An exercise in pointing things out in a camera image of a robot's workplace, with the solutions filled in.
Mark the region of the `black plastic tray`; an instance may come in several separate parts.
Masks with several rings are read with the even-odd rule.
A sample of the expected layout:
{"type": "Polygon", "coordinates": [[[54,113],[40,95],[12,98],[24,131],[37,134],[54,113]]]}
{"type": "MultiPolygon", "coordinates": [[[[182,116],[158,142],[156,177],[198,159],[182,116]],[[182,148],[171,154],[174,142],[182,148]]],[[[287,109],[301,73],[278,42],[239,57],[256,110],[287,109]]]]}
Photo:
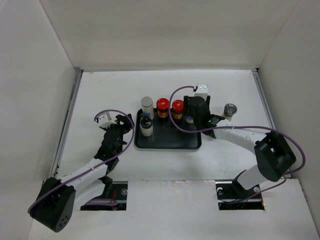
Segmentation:
{"type": "Polygon", "coordinates": [[[186,133],[177,129],[170,120],[159,121],[155,116],[152,121],[153,134],[142,135],[140,120],[143,111],[139,109],[135,120],[134,144],[139,149],[197,150],[202,146],[200,133],[186,133]]]}

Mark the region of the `black knob grinder bottle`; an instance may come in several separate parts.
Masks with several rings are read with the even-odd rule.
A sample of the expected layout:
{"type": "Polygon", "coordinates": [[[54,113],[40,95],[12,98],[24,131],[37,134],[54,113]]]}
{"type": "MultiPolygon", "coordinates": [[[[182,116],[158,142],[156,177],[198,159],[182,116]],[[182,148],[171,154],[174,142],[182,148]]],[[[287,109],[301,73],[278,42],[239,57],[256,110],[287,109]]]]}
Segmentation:
{"type": "Polygon", "coordinates": [[[144,115],[140,119],[140,131],[143,136],[150,137],[153,134],[153,121],[150,117],[144,115]]]}

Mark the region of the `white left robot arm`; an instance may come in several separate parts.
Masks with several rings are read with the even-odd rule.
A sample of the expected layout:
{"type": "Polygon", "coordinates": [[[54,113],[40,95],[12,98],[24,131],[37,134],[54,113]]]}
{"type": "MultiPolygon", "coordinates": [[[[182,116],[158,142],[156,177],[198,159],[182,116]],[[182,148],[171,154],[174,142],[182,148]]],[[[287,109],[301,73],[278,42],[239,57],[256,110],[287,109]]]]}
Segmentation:
{"type": "Polygon", "coordinates": [[[119,156],[130,146],[124,135],[134,132],[131,114],[117,110],[112,120],[112,110],[99,112],[94,121],[104,130],[97,153],[83,167],[62,178],[48,178],[42,185],[35,202],[27,210],[30,217],[55,233],[65,228],[72,214],[93,198],[108,199],[112,186],[104,179],[118,164],[119,156]]]}

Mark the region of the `grey lid salt grinder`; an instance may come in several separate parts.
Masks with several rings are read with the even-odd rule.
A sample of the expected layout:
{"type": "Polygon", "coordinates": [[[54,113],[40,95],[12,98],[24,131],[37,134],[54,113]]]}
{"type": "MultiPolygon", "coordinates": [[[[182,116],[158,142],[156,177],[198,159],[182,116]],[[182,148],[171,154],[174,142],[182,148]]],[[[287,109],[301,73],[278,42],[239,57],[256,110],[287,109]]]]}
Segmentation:
{"type": "Polygon", "coordinates": [[[222,116],[228,120],[228,121],[232,121],[232,118],[233,116],[237,113],[238,111],[238,108],[235,104],[233,103],[227,103],[225,106],[224,106],[224,109],[223,109],[223,114],[222,116]]]}

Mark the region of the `red lid sauce jar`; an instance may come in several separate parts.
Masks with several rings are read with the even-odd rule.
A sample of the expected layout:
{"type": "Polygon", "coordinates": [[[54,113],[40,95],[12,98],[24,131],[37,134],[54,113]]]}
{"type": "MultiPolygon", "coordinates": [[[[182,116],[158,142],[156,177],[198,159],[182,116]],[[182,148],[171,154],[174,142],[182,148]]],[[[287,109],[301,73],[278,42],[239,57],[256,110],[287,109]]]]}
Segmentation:
{"type": "Polygon", "coordinates": [[[176,123],[179,123],[183,119],[184,102],[182,100],[175,100],[172,103],[172,118],[176,123]]]}
{"type": "Polygon", "coordinates": [[[169,118],[170,102],[166,98],[159,98],[156,102],[157,118],[160,122],[166,122],[169,118]]]}

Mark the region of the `silver lid blue label shaker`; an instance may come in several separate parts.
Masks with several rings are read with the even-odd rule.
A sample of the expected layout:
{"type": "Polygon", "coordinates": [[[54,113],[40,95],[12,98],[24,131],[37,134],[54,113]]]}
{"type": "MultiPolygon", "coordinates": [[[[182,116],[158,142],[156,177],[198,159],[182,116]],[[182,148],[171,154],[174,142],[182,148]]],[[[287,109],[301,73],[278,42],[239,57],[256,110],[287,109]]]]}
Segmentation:
{"type": "Polygon", "coordinates": [[[142,115],[149,117],[151,120],[154,119],[154,106],[153,100],[149,96],[145,96],[141,99],[142,115]]]}

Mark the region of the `white lid blue label shaker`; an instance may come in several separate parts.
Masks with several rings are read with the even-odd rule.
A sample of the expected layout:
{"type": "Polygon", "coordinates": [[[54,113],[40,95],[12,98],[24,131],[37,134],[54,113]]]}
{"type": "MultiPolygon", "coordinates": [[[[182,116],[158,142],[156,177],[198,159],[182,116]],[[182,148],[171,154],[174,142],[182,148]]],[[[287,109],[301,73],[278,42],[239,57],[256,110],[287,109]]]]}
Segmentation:
{"type": "Polygon", "coordinates": [[[185,121],[188,123],[188,124],[193,124],[194,123],[194,119],[191,117],[191,116],[185,116],[185,121]]]}

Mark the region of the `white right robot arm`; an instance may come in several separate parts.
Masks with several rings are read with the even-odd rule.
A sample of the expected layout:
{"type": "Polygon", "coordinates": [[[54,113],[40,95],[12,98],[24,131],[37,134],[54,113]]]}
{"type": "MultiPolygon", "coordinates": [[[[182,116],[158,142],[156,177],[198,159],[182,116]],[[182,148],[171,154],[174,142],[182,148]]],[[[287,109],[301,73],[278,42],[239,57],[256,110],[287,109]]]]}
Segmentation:
{"type": "Polygon", "coordinates": [[[277,182],[296,162],[296,156],[280,133],[266,133],[237,128],[225,117],[212,114],[209,99],[201,96],[184,97],[184,113],[193,118],[198,131],[214,139],[242,147],[255,155],[256,165],[244,170],[232,180],[232,192],[245,197],[250,189],[266,181],[277,182]]]}

